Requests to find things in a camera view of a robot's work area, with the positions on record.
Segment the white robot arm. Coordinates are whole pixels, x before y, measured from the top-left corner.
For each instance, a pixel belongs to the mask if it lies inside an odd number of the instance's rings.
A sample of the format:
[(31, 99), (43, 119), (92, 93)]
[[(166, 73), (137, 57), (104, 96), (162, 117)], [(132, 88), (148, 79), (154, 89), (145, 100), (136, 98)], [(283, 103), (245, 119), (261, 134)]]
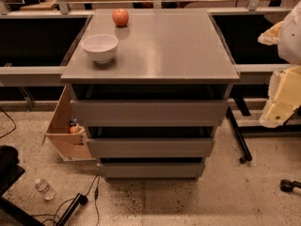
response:
[(301, 2), (283, 21), (261, 33), (258, 42), (275, 44), (278, 56), (290, 64), (283, 72), (273, 72), (268, 101), (260, 117), (262, 126), (276, 128), (283, 125), (301, 106)]

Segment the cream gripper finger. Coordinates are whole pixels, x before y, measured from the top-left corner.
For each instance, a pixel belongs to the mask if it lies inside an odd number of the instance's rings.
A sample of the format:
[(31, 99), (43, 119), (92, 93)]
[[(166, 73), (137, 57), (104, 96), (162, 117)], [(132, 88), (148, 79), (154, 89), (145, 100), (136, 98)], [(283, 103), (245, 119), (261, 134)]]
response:
[(282, 126), (300, 106), (301, 66), (275, 71), (270, 78), (268, 100), (260, 124), (267, 128)]

